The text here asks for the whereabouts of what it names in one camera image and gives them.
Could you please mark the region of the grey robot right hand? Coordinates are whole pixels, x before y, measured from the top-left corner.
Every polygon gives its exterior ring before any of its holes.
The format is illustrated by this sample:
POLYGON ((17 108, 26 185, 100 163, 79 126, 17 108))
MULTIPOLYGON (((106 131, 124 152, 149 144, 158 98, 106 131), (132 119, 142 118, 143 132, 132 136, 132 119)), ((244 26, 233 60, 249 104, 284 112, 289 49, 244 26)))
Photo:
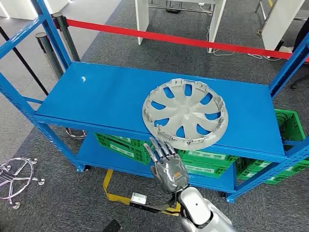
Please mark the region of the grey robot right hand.
POLYGON ((165 193, 182 191, 188 186, 188 174, 175 149, 168 141, 150 137, 151 145, 144 143, 154 165, 150 170, 165 193))

